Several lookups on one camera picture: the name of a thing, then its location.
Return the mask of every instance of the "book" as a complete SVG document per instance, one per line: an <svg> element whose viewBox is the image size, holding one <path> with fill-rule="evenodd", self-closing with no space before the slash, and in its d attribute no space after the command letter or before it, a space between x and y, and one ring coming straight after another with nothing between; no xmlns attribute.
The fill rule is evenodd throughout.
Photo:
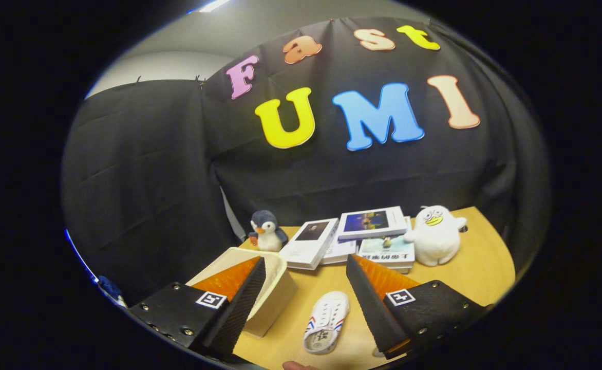
<svg viewBox="0 0 602 370"><path fill-rule="evenodd" d="M338 218L308 221L294 234L278 255L294 269L314 270L333 241Z"/></svg>
<svg viewBox="0 0 602 370"><path fill-rule="evenodd" d="M336 235L319 264L329 265L331 263L346 262L346 256L357 252L358 244L356 241L340 242Z"/></svg>
<svg viewBox="0 0 602 370"><path fill-rule="evenodd" d="M404 217L404 223L411 228L411 218ZM413 243L407 243L404 236L371 237L363 239L358 255L372 262L381 263L385 267L401 273L413 267L416 260L416 249Z"/></svg>
<svg viewBox="0 0 602 370"><path fill-rule="evenodd" d="M338 225L338 240L401 235L406 232L402 208L390 207L343 213Z"/></svg>

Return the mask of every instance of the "foam letter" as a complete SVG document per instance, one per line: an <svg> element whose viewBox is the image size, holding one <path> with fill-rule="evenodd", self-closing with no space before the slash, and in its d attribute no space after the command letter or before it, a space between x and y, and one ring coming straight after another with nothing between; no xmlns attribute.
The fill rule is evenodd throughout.
<svg viewBox="0 0 602 370"><path fill-rule="evenodd" d="M251 84L247 84L246 79L253 80L256 71L253 69L252 65L258 63L258 61L259 59L257 56L250 56L236 66L225 71L226 75L230 77L231 84L233 84L233 94L230 96L233 100L251 90L252 86Z"/></svg>
<svg viewBox="0 0 602 370"><path fill-rule="evenodd" d="M360 40L360 45L363 45L365 49L371 51L394 49L394 42L383 37L385 33L379 30L355 30L353 31L353 35Z"/></svg>
<svg viewBox="0 0 602 370"><path fill-rule="evenodd" d="M418 126L413 108L408 101L406 84L387 84L381 88L379 107L376 108L357 91L346 91L333 97L333 104L344 112L351 140L348 150L367 149L372 139L365 135L366 126L374 137L383 144L388 140L390 120L393 121L392 139L397 142L421 139L424 130Z"/></svg>
<svg viewBox="0 0 602 370"><path fill-rule="evenodd" d="M317 44L312 37L300 36L283 47L283 52L286 53L285 63L293 65L305 57L314 56L321 49L322 45Z"/></svg>
<svg viewBox="0 0 602 370"><path fill-rule="evenodd" d="M423 30L416 30L411 26L401 26L397 28L397 31L401 33L406 33L406 35L411 39L412 42L416 43L420 47L424 47L429 50L438 50L440 49L440 45L435 42L430 42L425 38L426 32Z"/></svg>
<svg viewBox="0 0 602 370"><path fill-rule="evenodd" d="M456 86L458 80L454 76L435 76L426 80L426 82L438 89L444 99L447 109L449 109L449 127L451 128L470 128L479 126L479 116L472 113L470 107L463 98L463 94Z"/></svg>
<svg viewBox="0 0 602 370"><path fill-rule="evenodd" d="M256 108L256 115L260 117L262 122L264 136L271 146L287 149L301 145L315 133L315 117L312 115L308 95L310 95L310 87L301 87L290 91L285 97L285 99L294 103L296 114L299 117L299 128L291 133L285 131L280 124L280 115L278 115L280 100L271 99Z"/></svg>

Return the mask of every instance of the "blue letter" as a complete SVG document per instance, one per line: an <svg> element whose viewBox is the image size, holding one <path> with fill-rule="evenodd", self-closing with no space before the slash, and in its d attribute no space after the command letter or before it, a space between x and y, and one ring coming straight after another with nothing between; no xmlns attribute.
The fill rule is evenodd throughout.
<svg viewBox="0 0 602 370"><path fill-rule="evenodd" d="M365 135L363 125L383 144L388 140L390 120L394 124L392 139L397 142L423 138L424 130L418 126L413 108L408 101L406 84L387 84L381 87L381 100L376 108L357 91L345 91L333 97L334 105L344 112L351 140L346 144L348 150L367 149L372 139Z"/></svg>

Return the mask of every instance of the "black curtain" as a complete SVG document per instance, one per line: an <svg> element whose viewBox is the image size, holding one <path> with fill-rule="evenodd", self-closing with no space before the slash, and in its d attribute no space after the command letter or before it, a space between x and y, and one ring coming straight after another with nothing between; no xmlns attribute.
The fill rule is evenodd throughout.
<svg viewBox="0 0 602 370"><path fill-rule="evenodd" d="M406 24L426 31L440 51L423 49L397 31ZM353 36L362 28L382 31L395 49L365 49ZM313 37L322 50L289 65L283 45L301 35ZM251 55L259 58L252 89L233 100L226 70ZM461 93L481 119L478 127L448 126L446 104L426 82L437 75L458 78ZM404 143L374 140L368 149L347 150L346 120L332 98L355 90L377 106L381 87L395 82L409 87L425 137ZM277 149L267 143L254 109L281 100L283 128L293 131L298 117L285 96L300 87L311 88L315 133L303 145ZM283 225L301 225L387 206L401 206L410 216L420 206L477 206L503 235L521 269L538 248L530 241L541 241L549 219L547 152L521 94L495 63L442 26L346 18L286 33L245 52L208 79L203 106L219 182L245 229L258 209L269 209Z"/></svg>
<svg viewBox="0 0 602 370"><path fill-rule="evenodd" d="M82 258L135 304L238 245L205 154L200 84L145 81L91 96L62 162L66 225Z"/></svg>

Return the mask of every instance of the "table surface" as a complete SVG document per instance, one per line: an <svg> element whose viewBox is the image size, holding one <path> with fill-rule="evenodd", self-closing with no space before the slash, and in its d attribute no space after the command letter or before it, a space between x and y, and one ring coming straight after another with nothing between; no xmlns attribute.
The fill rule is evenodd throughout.
<svg viewBox="0 0 602 370"><path fill-rule="evenodd" d="M508 248L500 235L477 208L451 212L467 218L468 231L461 233L461 247L446 264L426 267L415 262L408 276L418 283L440 280L480 305L496 303L510 289L515 269ZM282 227L289 237L299 227ZM249 240L241 248L257 250ZM298 289L285 310L263 338L242 332L234 354L265 368L282 368L285 361L313 365L320 370L330 368L372 368L397 360L376 358L376 344L367 328L363 311L346 277L346 263L320 265L314 271L288 269ZM324 293L341 290L349 297L350 313L335 349L324 355L309 354L302 341L312 306Z"/></svg>

